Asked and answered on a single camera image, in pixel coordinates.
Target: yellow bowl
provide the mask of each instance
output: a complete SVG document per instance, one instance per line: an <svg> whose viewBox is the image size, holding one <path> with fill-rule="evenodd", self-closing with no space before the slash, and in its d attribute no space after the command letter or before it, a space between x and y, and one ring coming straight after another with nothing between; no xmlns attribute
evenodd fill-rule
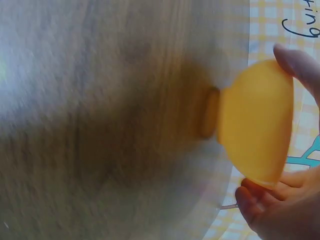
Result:
<svg viewBox="0 0 320 240"><path fill-rule="evenodd" d="M265 60L245 69L231 87L211 95L208 106L217 105L217 96L219 104L206 111L204 131L208 126L217 128L218 141L239 172L272 189L284 169L290 144L292 76L275 60Z"/></svg>

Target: wooden table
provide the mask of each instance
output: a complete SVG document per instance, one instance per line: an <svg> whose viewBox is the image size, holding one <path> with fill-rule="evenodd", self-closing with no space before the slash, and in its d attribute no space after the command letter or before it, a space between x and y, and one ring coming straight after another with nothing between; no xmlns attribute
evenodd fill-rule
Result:
<svg viewBox="0 0 320 240"><path fill-rule="evenodd" d="M248 0L0 1L0 239L201 239L231 164L198 129Z"/></svg>

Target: yellow checkered tablecloth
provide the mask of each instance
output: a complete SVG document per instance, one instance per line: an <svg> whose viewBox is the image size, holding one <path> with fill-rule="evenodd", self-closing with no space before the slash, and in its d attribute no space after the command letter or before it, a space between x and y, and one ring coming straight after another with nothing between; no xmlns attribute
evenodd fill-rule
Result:
<svg viewBox="0 0 320 240"><path fill-rule="evenodd" d="M274 43L301 49L320 61L320 0L251 0L248 65L273 58ZM312 96L295 80L293 133L285 169L320 164L319 111ZM243 175L235 168L223 206L204 240L259 240L240 214L234 192Z"/></svg>

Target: finger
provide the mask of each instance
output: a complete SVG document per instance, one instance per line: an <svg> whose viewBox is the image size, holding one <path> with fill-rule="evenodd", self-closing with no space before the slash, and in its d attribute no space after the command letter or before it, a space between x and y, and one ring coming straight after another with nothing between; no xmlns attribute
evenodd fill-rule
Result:
<svg viewBox="0 0 320 240"><path fill-rule="evenodd" d="M287 172L284 171L280 177L280 182L292 188L301 188L305 183L308 171Z"/></svg>
<svg viewBox="0 0 320 240"><path fill-rule="evenodd" d="M244 186L238 187L235 191L235 199L245 221L255 231L259 225L259 219L263 211L258 207L254 198Z"/></svg>
<svg viewBox="0 0 320 240"><path fill-rule="evenodd" d="M250 194L256 198L257 204L261 204L264 208L268 208L279 202L279 200L272 196L267 189L255 184L247 178L242 180L241 186L248 189Z"/></svg>
<svg viewBox="0 0 320 240"><path fill-rule="evenodd" d="M269 193L279 201L285 201L288 198L297 196L300 193L300 188L291 187L283 182L278 182L274 189Z"/></svg>
<svg viewBox="0 0 320 240"><path fill-rule="evenodd" d="M319 103L320 64L307 53L274 45L273 53L280 67L296 77Z"/></svg>

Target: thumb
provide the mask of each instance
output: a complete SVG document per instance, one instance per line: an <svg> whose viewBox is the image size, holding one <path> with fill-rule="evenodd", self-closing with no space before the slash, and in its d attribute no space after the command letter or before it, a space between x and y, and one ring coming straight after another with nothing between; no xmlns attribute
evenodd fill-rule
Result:
<svg viewBox="0 0 320 240"><path fill-rule="evenodd" d="M274 45L273 53L280 67L297 78L320 104L320 64L306 52Z"/></svg>
<svg viewBox="0 0 320 240"><path fill-rule="evenodd" d="M235 199L246 223L257 233L263 211L258 207L257 202L244 186L237 188Z"/></svg>

